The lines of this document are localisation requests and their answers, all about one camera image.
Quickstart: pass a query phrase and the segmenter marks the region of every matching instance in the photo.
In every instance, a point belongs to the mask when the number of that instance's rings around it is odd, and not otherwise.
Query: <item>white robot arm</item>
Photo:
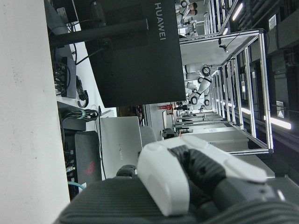
[[[139,156],[137,172],[165,216],[188,212],[187,177],[215,200],[221,198],[215,203],[223,210],[236,200],[233,194],[238,190],[238,200],[240,195],[247,201],[278,197],[265,184],[264,170],[191,135],[148,144]]]
[[[200,82],[200,86],[199,89],[197,90],[196,93],[192,93],[189,97],[190,97],[190,102],[193,105],[196,105],[198,103],[198,100],[200,98],[204,98],[205,96],[205,92],[208,93],[208,90],[210,88],[211,85],[211,76],[208,77],[204,77],[204,78],[198,78],[199,82]]]

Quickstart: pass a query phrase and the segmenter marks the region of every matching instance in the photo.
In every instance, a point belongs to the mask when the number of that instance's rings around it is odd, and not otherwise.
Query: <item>blue cable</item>
[[[85,187],[83,185],[75,183],[75,182],[68,181],[67,184],[68,185],[74,185],[74,186],[80,187],[81,189],[85,189]]]

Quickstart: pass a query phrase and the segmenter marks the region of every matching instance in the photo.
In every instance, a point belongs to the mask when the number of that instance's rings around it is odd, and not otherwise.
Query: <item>laptop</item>
[[[138,117],[100,118],[106,178],[124,165],[137,165],[142,150]]]

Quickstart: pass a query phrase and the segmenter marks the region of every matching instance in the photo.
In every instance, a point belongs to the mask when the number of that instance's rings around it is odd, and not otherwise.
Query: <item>monitor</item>
[[[175,6],[169,0],[77,0],[79,21],[105,25],[147,19],[148,30],[85,42],[105,107],[185,100]],[[83,22],[81,29],[98,27]]]

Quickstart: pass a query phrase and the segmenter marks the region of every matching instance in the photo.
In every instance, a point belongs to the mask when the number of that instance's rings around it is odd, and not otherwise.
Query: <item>white robotic arm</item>
[[[193,105],[196,105],[198,103],[198,100],[200,98],[204,98],[204,93],[208,92],[210,85],[211,85],[211,76],[208,77],[204,77],[204,78],[199,78],[200,81],[200,86],[199,89],[197,90],[196,93],[192,93],[189,97],[190,97],[190,102]]]
[[[210,195],[219,191],[218,185],[225,178],[258,184],[259,189],[267,179],[264,170],[191,135],[148,144],[139,156],[137,172],[165,216],[188,212],[190,193],[185,172]]]

